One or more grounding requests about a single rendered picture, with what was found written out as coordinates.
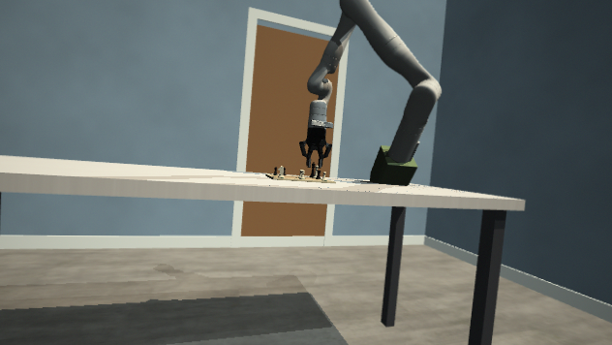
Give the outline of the chessboard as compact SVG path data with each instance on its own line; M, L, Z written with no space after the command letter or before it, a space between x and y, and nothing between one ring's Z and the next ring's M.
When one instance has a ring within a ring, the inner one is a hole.
M278 175L274 175L274 174L267 174L267 173L266 173L265 175L266 175L266 176L268 176L268 177L270 177L270 178L272 178L272 179L277 179L277 180L306 181L306 182L321 182L321 183L336 183L335 181L331 181L331 180L326 180L326 181L324 181L324 180L321 180L321 179L315 179L315 178L313 178L313 177L309 177L309 176L304 176L304 177L305 177L305 179L300 179L300 178L298 178L298 176L295 176L295 175L284 175L284 177L285 177L285 178L278 177L278 176L279 176L279 174L278 174ZM271 175L271 176L270 176L270 175ZM273 177L278 177L278 178L273 178ZM295 180L295 179L299 179L299 180ZM315 180L306 180L306 179L315 179ZM327 182L327 181L330 181L330 182Z

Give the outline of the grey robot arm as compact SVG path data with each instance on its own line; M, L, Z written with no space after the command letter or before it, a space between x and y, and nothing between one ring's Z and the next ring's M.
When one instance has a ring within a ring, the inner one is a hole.
M429 115L441 97L441 86L419 64L400 37L376 13L368 0L339 0L339 2L342 10L339 24L324 50L320 64L307 82L308 91L319 95L318 100L320 100L312 101L310 104L308 128L333 128L333 123L326 122L332 83L324 77L335 73L352 31L357 25L382 62L404 77L413 88L388 151L388 156L392 160L407 163L412 160ZM422 83L416 86L421 81Z

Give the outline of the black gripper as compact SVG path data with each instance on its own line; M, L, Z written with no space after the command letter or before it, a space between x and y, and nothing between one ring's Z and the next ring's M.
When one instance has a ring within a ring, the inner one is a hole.
M331 150L332 144L329 144L326 142L325 140L325 135L326 135L326 129L323 128L308 128L307 131L307 139L306 141L300 141L299 145L300 145L300 149L301 149L301 153L302 156L305 156L307 158L306 161L306 166L308 166L308 168L311 168L311 155L313 150L317 150L319 153L319 163L318 163L318 169L320 169L322 167L322 160L323 158L327 158L328 154ZM308 145L308 153L306 154L306 150L305 150L305 145ZM325 146L326 150L323 154L322 148ZM303 155L304 153L304 155ZM310 154L309 154L310 153Z

